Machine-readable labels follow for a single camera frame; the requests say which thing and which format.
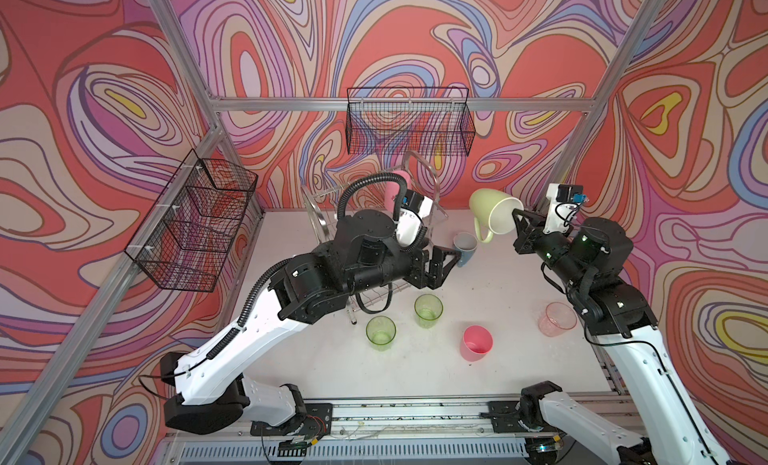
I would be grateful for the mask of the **steel two-tier dish rack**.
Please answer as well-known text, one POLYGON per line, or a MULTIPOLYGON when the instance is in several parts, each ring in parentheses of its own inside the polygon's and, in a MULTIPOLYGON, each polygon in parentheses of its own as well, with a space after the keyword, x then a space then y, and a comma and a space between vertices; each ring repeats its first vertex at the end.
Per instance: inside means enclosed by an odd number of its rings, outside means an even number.
POLYGON ((314 323, 322 314, 345 309, 349 317, 357 311, 372 314, 371 299, 367 292, 384 287, 385 298, 404 286, 404 280, 395 280, 395 255, 398 250, 424 249, 430 242, 431 228, 446 220, 447 214, 439 205, 440 187, 427 187, 413 178, 406 163, 392 170, 366 175, 345 186, 336 186, 314 193, 302 189, 304 203, 319 244, 306 263, 313 270, 308 284, 312 295, 320 299, 318 305, 303 305, 296 317, 314 323), (411 186, 406 188, 403 177, 394 171, 409 173, 411 186), (394 211, 384 208, 384 184, 399 185, 394 211), (424 220, 416 241, 402 248, 396 238, 401 203, 410 189, 433 200, 431 215, 424 220))

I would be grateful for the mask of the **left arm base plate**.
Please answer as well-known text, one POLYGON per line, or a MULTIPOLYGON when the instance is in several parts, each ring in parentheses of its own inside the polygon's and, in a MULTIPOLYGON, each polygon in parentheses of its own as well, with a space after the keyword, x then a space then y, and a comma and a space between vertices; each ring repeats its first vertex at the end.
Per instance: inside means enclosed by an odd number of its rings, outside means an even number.
POLYGON ((269 426, 264 422, 253 422, 250 435, 256 437, 305 437, 322 438, 331 432, 333 404, 330 402, 309 403, 306 411, 297 413, 293 418, 279 426, 269 426))

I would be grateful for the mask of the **green transparent cup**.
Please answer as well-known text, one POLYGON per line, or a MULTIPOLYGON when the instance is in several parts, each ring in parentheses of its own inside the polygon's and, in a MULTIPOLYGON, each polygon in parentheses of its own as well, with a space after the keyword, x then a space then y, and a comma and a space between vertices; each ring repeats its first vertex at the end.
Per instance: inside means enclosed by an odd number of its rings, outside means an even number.
POLYGON ((397 328, 395 323, 386 316, 376 316, 370 319, 365 328, 369 344, 378 351, 388 350, 395 340, 397 328))
POLYGON ((414 302, 414 311, 420 327, 432 328, 441 318, 444 305, 439 297, 433 294, 420 295, 414 302))

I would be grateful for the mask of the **blue ceramic mug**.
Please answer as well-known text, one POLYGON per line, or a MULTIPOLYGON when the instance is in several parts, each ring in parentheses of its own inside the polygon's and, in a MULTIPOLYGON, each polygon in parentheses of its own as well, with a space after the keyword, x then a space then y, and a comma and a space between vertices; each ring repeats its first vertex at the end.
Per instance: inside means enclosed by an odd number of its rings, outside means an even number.
POLYGON ((462 268, 473 257, 478 247, 478 240, 474 233, 459 232, 453 237, 453 246, 454 249, 460 253, 460 259, 457 266, 462 268))

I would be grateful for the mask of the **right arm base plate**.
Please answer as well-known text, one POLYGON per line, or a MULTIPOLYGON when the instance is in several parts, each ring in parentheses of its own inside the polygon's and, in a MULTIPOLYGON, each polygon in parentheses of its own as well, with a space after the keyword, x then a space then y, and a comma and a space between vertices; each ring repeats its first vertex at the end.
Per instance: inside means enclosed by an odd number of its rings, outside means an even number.
POLYGON ((491 421, 493 432, 501 433, 560 433, 561 430, 547 423, 539 405, 528 400, 490 401, 488 410, 480 418, 491 421))

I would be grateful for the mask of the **clear pink glass cup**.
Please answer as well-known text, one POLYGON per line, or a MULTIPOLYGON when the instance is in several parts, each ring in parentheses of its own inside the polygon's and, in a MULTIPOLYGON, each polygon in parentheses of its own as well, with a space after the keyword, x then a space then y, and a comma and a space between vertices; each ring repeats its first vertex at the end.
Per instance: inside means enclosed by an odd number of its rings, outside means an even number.
POLYGON ((579 320, 570 305, 561 302, 548 304, 539 316, 539 331, 547 337, 557 337, 574 329, 579 320))

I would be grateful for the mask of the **green transparent cup right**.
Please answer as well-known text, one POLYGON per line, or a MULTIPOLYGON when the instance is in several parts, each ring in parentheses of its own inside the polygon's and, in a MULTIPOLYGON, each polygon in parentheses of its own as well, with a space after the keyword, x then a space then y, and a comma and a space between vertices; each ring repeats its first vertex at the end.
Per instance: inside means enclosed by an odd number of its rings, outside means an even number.
POLYGON ((432 328, 441 318, 444 305, 439 297, 433 294, 420 295, 414 302, 414 311, 420 327, 432 328))

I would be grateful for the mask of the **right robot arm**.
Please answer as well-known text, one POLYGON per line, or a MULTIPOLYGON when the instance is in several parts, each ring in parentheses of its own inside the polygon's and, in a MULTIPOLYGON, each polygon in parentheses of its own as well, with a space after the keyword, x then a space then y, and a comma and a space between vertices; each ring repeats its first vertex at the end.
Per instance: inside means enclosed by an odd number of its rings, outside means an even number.
POLYGON ((521 427, 552 426, 609 464, 730 464, 732 458, 696 410, 665 348, 645 296, 619 274, 633 243, 616 222, 589 218, 574 237, 545 232, 543 216, 513 212, 515 251, 535 254, 557 276, 583 323, 586 341, 618 369, 645 427, 630 433, 571 399, 551 381, 522 389, 521 427))

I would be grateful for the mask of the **light green ceramic mug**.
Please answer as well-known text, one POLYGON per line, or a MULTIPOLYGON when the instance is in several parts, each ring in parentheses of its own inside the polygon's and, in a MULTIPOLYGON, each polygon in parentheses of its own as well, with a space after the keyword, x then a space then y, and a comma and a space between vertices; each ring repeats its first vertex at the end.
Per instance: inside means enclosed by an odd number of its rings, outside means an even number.
POLYGON ((516 230, 514 211, 523 211, 521 200, 503 191, 483 188, 472 193, 469 208, 474 217, 475 235, 479 243, 489 243, 496 235, 516 230))

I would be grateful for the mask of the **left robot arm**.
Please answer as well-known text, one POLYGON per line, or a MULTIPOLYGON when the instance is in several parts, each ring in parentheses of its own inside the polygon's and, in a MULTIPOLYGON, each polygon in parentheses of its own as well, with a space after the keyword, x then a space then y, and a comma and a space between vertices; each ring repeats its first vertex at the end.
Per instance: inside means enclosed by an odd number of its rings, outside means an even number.
POLYGON ((196 435, 252 422, 264 433, 291 435, 317 418, 297 386, 260 384, 245 376, 252 363, 289 336, 346 307, 350 297, 404 280, 438 289, 458 263, 457 251, 426 247, 420 228, 407 246, 395 221, 377 210, 340 215, 333 240, 284 259, 252 287, 241 316, 198 349, 170 353, 161 379, 175 389, 164 403, 168 428, 196 435))

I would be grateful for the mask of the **green transparent cup left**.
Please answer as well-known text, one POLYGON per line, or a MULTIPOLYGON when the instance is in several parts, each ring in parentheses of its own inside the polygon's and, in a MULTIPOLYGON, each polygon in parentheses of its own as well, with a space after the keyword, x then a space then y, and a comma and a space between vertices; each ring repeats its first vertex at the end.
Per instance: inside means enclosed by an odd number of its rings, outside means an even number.
POLYGON ((395 340, 397 328, 395 323, 386 316, 376 316, 370 319, 365 328, 369 344, 378 351, 388 350, 395 340))

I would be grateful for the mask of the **pink plastic cup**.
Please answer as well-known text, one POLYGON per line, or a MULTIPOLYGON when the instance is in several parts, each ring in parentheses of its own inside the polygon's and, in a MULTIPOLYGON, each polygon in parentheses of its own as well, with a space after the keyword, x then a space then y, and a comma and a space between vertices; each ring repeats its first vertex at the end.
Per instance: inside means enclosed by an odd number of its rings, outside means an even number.
MULTIPOLYGON (((397 174, 404 178, 406 182, 406 188, 409 188, 411 186, 411 178, 408 172, 404 170, 397 170, 394 171, 394 174, 397 174)), ((395 182, 386 182, 384 184, 384 208, 387 212, 393 212, 394 211, 394 204, 397 194, 399 193, 399 185, 395 182)))
POLYGON ((494 339, 489 330, 480 325, 467 327, 462 335, 460 354, 468 362, 481 360, 492 350, 494 339))

